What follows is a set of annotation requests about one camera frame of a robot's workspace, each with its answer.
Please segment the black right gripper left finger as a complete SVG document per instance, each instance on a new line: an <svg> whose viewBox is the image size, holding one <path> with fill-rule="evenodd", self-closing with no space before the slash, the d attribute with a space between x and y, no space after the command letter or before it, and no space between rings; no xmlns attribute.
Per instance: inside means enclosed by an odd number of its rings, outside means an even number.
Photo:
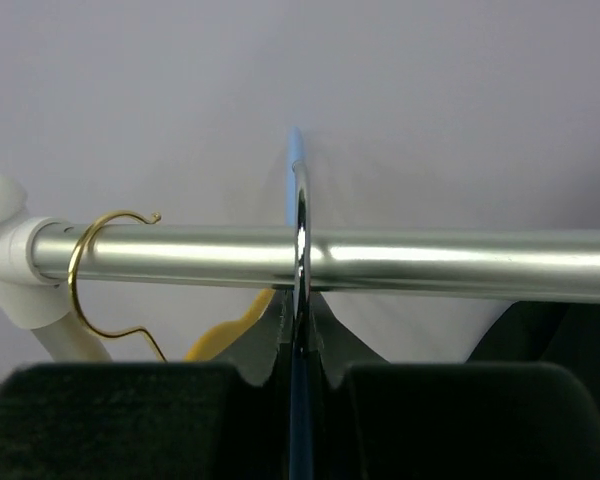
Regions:
<svg viewBox="0 0 600 480"><path fill-rule="evenodd" d="M40 364L0 388L0 479L285 479L290 299L212 362Z"/></svg>

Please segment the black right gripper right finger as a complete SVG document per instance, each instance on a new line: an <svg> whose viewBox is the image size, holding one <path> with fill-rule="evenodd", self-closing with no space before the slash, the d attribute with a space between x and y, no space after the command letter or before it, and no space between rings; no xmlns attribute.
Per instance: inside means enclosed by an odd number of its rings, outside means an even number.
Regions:
<svg viewBox="0 0 600 480"><path fill-rule="evenodd" d="M600 479L600 369L392 364L312 298L318 479Z"/></svg>

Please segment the blue hanger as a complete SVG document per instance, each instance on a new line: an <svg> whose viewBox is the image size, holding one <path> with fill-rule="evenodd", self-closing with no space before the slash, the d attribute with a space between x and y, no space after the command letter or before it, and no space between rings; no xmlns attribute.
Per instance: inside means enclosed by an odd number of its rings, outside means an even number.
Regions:
<svg viewBox="0 0 600 480"><path fill-rule="evenodd" d="M289 477L314 477L308 380L311 227L309 174L302 132L294 127L287 141L287 223L294 228L293 337L289 416Z"/></svg>

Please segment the black t shirt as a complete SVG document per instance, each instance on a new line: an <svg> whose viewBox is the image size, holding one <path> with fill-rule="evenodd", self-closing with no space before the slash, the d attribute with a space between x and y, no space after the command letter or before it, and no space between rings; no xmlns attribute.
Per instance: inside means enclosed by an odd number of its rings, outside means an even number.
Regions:
<svg viewBox="0 0 600 480"><path fill-rule="evenodd" d="M484 334L469 359L600 369L600 305L514 303Z"/></svg>

